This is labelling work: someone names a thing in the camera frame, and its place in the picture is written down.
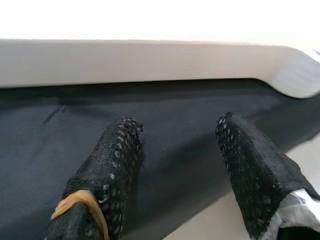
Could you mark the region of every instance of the yellow rubber band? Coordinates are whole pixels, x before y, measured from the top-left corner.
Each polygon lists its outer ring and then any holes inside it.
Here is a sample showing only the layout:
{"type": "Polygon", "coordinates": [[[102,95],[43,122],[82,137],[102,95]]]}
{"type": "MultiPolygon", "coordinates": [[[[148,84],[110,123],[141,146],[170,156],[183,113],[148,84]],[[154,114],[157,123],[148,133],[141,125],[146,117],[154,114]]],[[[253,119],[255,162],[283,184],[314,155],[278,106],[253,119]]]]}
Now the yellow rubber band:
{"type": "Polygon", "coordinates": [[[85,203],[88,206],[93,219],[103,233],[104,240],[110,240],[105,217],[97,203],[95,196],[88,190],[78,190],[61,200],[58,206],[55,208],[55,212],[52,214],[51,220],[64,214],[73,205],[79,202],[85,203]]]}

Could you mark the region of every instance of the white plastic edge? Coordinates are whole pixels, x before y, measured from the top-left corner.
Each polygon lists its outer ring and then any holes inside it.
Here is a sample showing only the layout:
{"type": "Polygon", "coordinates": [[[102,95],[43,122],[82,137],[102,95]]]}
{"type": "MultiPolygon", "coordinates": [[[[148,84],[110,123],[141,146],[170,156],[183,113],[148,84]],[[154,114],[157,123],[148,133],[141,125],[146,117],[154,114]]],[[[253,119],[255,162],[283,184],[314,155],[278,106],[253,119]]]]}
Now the white plastic edge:
{"type": "Polygon", "coordinates": [[[320,92],[320,54],[286,45],[174,40],[0,39],[0,87],[256,78],[320,92]]]}

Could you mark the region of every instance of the textured grip glove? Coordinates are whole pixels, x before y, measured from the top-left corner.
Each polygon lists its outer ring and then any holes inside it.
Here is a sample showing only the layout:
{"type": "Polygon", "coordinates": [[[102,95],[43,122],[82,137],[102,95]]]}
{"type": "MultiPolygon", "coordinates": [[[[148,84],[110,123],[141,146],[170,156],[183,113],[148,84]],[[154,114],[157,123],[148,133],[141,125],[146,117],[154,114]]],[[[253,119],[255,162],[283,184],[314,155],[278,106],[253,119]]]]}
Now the textured grip glove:
{"type": "MultiPolygon", "coordinates": [[[[106,220],[110,240],[117,240],[123,231],[132,179],[139,170],[141,131],[142,124],[130,118],[109,126],[63,191],[62,199],[78,190],[93,193],[106,220]]],[[[88,206],[79,202],[53,219],[46,240],[103,240],[103,234],[88,206]]]]}

